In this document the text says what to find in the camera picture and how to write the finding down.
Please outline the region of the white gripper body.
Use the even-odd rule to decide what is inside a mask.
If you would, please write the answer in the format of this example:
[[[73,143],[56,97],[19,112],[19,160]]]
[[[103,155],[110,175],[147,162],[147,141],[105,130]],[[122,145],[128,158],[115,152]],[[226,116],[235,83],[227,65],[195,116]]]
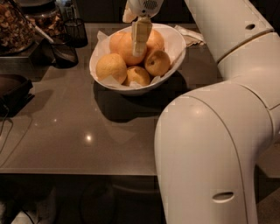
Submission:
[[[127,5],[131,12],[138,17],[152,18],[156,16],[164,0],[128,0]]]

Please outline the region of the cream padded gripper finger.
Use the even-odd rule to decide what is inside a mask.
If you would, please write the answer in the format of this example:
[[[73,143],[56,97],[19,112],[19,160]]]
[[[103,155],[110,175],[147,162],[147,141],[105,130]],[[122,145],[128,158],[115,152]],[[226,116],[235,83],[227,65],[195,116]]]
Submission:
[[[132,23],[136,19],[137,19],[137,15],[132,12],[129,2],[126,2],[124,12],[122,15],[122,21],[128,24],[128,23]]]
[[[151,34],[152,23],[149,17],[139,17],[132,23],[132,55],[140,57],[146,50],[146,43]]]

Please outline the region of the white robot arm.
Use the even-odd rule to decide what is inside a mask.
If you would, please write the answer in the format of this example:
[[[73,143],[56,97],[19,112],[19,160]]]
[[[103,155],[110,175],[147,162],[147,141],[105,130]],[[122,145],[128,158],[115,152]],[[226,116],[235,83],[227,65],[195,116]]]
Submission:
[[[280,39],[249,0],[185,0],[222,82],[173,100],[155,132],[167,224],[257,224],[254,171],[279,137]]]

